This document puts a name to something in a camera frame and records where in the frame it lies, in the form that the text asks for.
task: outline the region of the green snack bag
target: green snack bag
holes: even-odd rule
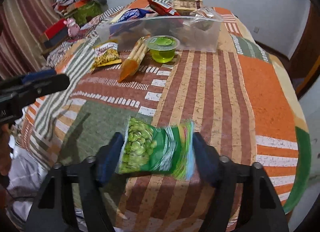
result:
[[[155,128],[130,117],[118,173],[151,171],[189,180],[194,172],[193,122]]]

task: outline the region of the striped curtain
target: striped curtain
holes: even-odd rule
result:
[[[4,0],[0,10],[0,78],[39,70],[46,64],[39,36],[59,20],[55,0]]]

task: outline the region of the pile of clothes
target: pile of clothes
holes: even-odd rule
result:
[[[61,17],[73,17],[80,26],[108,9],[107,0],[57,0],[53,7]]]

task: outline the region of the bed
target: bed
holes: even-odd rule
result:
[[[146,6],[146,0],[136,0],[127,7]],[[119,65],[90,73],[92,46],[99,42],[94,29],[112,14],[95,18],[84,38],[49,56],[56,71],[70,77],[70,86],[28,107],[21,146],[48,170],[56,161],[77,163],[95,155],[115,131],[124,133],[129,115],[154,126],[192,119],[195,131],[221,155],[247,165],[262,163],[284,211],[290,212],[310,169],[302,109],[279,59],[258,46],[231,11],[214,9],[224,19],[215,53],[179,50],[167,64],[147,54],[134,78],[121,84],[116,81]],[[120,52],[121,59],[128,54]],[[73,190],[75,206],[81,208],[78,187]],[[241,192],[238,186],[229,231],[236,224]],[[200,228],[214,189],[197,172],[190,181],[114,174],[101,193],[116,228],[192,232]]]

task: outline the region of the red snack package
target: red snack package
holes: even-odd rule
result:
[[[152,0],[148,0],[149,5],[151,9],[156,11],[159,15],[165,16],[165,15],[180,15],[173,7],[170,5],[167,5],[165,3],[155,2]]]

